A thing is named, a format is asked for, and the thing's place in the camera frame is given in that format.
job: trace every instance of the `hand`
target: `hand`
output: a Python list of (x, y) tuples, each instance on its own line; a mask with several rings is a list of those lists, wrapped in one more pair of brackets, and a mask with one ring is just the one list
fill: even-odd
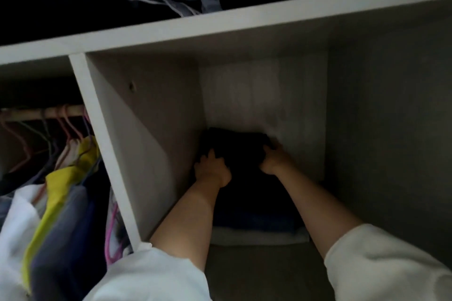
[(267, 145), (263, 146), (265, 159), (260, 165), (260, 169), (268, 175), (275, 175), (276, 170), (280, 166), (294, 165), (291, 156), (284, 151), (283, 146), (279, 142), (275, 142), (275, 148), (275, 150), (272, 150)]
[(225, 160), (222, 157), (216, 158), (213, 149), (210, 149), (208, 157), (203, 155), (201, 161), (195, 163), (195, 176), (196, 181), (213, 178), (218, 181), (220, 188), (226, 186), (231, 179), (230, 170), (226, 167)]

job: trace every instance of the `person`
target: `person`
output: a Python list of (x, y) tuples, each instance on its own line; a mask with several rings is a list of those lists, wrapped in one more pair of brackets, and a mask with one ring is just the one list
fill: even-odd
[[(276, 175), (324, 259), (338, 301), (452, 300), (452, 273), (428, 253), (351, 213), (300, 172), (277, 145), (264, 147), (264, 173)], [(152, 248), (112, 265), (86, 301), (209, 300), (203, 273), (215, 200), (231, 174), (211, 150), (196, 182), (152, 235)]]

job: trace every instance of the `forearm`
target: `forearm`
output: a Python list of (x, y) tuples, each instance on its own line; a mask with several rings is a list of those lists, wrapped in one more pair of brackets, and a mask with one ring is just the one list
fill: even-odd
[(172, 256), (188, 258), (204, 271), (220, 183), (207, 177), (191, 186), (151, 237), (152, 245)]
[(275, 175), (291, 196), (320, 255), (349, 230), (363, 222), (340, 201), (292, 165), (281, 165)]

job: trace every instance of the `person's right arm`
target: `person's right arm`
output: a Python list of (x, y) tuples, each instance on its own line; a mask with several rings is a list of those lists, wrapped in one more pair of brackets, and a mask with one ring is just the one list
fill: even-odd
[(309, 180), (279, 146), (263, 172), (285, 186), (325, 260), (337, 301), (452, 300), (452, 272), (428, 253), (364, 224)]

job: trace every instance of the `shirt sleeve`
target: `shirt sleeve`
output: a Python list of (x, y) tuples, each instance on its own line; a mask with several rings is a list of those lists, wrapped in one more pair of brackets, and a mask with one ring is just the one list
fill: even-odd
[(151, 248), (111, 265), (84, 301), (210, 300), (204, 273), (189, 259)]
[(428, 253), (378, 227), (360, 225), (326, 254), (337, 301), (445, 301), (452, 273)]

